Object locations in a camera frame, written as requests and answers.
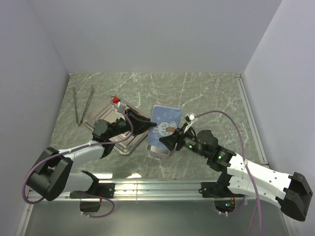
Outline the metal tin box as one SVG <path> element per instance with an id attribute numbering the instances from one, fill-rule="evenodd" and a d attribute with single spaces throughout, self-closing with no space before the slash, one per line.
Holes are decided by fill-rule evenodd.
<path id="1" fill-rule="evenodd" d="M 169 149 L 152 145 L 147 145 L 147 152 L 148 155 L 155 157 L 169 157 L 170 155 Z"/>

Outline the metal tin lid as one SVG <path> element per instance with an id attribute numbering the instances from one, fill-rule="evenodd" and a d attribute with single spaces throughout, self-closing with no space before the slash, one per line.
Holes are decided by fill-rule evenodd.
<path id="1" fill-rule="evenodd" d="M 154 105 L 150 121 L 156 123 L 156 126 L 149 130 L 148 145 L 166 148 L 159 139 L 174 133 L 179 126 L 181 114 L 181 108 Z"/>

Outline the steel tongs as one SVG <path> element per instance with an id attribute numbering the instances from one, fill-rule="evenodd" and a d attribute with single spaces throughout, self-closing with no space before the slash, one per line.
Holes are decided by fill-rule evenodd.
<path id="1" fill-rule="evenodd" d="M 75 113 L 75 122 L 77 126 L 80 126 L 84 118 L 86 117 L 88 108 L 92 101 L 92 97 L 94 95 L 94 86 L 91 86 L 89 96 L 85 100 L 84 107 L 80 100 L 78 100 L 78 92 L 75 87 L 72 87 L 72 97 L 73 97 L 73 105 L 74 105 L 74 113 Z"/>

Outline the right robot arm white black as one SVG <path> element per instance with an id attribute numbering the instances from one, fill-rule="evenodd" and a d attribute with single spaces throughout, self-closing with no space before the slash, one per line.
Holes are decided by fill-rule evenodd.
<path id="1" fill-rule="evenodd" d="M 216 182 L 202 182 L 199 193 L 203 198 L 248 196 L 277 206 L 288 217 L 305 221 L 313 197 L 306 178 L 280 173 L 258 165 L 219 145 L 210 130 L 198 134 L 177 129 L 160 138 L 170 151 L 186 148 L 207 160 L 206 164 L 221 175 Z"/>

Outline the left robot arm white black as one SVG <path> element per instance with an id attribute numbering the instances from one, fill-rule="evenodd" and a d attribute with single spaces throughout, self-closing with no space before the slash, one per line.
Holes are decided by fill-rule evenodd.
<path id="1" fill-rule="evenodd" d="M 94 123 L 92 140 L 70 149 L 46 148 L 25 177 L 22 197 L 26 203 L 25 189 L 30 187 L 42 199 L 52 201 L 63 192 L 77 192 L 89 198 L 102 198 L 104 189 L 99 179 L 88 171 L 72 173 L 74 165 L 81 165 L 93 159 L 102 159 L 110 154 L 115 142 L 110 139 L 120 134 L 140 135 L 157 124 L 140 115 L 134 109 L 121 113 L 122 117 L 110 123 L 99 119 Z"/>

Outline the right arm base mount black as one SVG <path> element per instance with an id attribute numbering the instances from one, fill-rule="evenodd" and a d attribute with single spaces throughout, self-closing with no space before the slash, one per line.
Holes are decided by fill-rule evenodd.
<path id="1" fill-rule="evenodd" d="M 246 197 L 241 194 L 234 194 L 228 189 L 231 175 L 222 172 L 216 182 L 202 182 L 198 190 L 202 198 L 213 198 L 214 207 L 219 215 L 226 217 L 236 213 L 245 203 Z"/>

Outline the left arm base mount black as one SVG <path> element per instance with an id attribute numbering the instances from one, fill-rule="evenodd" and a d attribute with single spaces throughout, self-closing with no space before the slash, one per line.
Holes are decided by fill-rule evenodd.
<path id="1" fill-rule="evenodd" d="M 79 208 L 82 215 L 89 218 L 103 218 L 110 215 L 115 209 L 114 197 L 115 184 L 103 183 L 99 178 L 90 172 L 83 171 L 79 174 L 78 181 L 70 186 L 71 199 L 80 199 Z M 111 209 L 103 215 L 95 215 L 100 210 L 101 204 L 109 202 Z"/>

